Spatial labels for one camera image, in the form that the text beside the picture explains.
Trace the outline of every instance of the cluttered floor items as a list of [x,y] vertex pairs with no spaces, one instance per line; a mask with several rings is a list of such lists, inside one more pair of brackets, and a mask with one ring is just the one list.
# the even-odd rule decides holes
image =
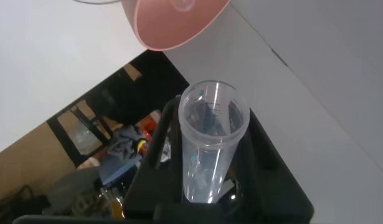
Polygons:
[[[118,126],[105,150],[78,166],[46,195],[35,197],[32,189],[24,186],[0,201],[0,223],[11,223],[25,214],[124,218],[124,196],[148,151],[160,116],[160,111],[153,111],[136,125]],[[171,157],[169,133],[161,156],[162,167]]]

